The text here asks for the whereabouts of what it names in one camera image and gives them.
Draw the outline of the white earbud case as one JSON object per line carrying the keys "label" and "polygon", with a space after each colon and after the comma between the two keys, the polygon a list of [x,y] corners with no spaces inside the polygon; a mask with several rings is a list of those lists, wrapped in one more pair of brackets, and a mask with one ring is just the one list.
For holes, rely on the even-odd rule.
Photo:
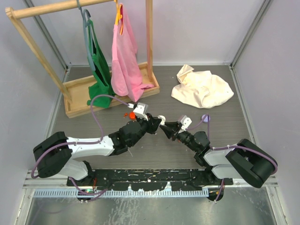
{"label": "white earbud case", "polygon": [[165,116],[159,115],[158,118],[161,119],[160,125],[161,125],[161,126],[164,126],[164,125],[165,125],[165,122],[166,122]]}

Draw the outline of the lilac earbud case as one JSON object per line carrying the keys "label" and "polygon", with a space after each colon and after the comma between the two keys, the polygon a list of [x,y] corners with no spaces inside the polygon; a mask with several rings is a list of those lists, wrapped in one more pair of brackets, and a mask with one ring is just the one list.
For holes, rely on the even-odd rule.
{"label": "lilac earbud case", "polygon": [[204,123],[210,122],[210,116],[208,114],[202,115],[201,119]]}

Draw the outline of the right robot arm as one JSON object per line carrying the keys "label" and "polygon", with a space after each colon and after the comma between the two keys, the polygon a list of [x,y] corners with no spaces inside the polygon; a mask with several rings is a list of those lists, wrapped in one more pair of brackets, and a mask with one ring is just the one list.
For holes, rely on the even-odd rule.
{"label": "right robot arm", "polygon": [[215,148],[204,131],[192,134],[179,121],[165,122],[160,128],[168,139],[177,140],[192,150],[197,164],[209,168],[205,178],[212,185],[222,179],[243,179],[261,188],[278,171],[276,160],[248,139]]}

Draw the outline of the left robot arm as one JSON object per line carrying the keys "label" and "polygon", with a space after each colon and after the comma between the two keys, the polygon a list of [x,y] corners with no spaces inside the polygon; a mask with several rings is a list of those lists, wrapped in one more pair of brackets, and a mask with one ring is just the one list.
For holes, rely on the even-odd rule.
{"label": "left robot arm", "polygon": [[164,116],[147,119],[137,118],[129,121],[118,131],[102,138],[72,138],[64,132],[56,132],[33,149],[36,160],[32,178],[48,178],[56,174],[71,177],[82,185],[88,186],[94,180],[94,174],[87,162],[76,159],[88,156],[116,156],[137,144],[146,134],[155,134]]}

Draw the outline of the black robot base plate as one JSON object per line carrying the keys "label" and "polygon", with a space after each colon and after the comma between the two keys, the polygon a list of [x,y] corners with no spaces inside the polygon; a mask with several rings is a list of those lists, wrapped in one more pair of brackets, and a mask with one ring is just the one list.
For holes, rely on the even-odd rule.
{"label": "black robot base plate", "polygon": [[82,180],[67,181],[68,187],[93,186],[98,190],[127,191],[131,188],[136,194],[137,191],[163,191],[167,184],[171,190],[176,191],[202,191],[210,185],[220,185],[218,179],[209,170],[199,169],[96,169],[91,170]]}

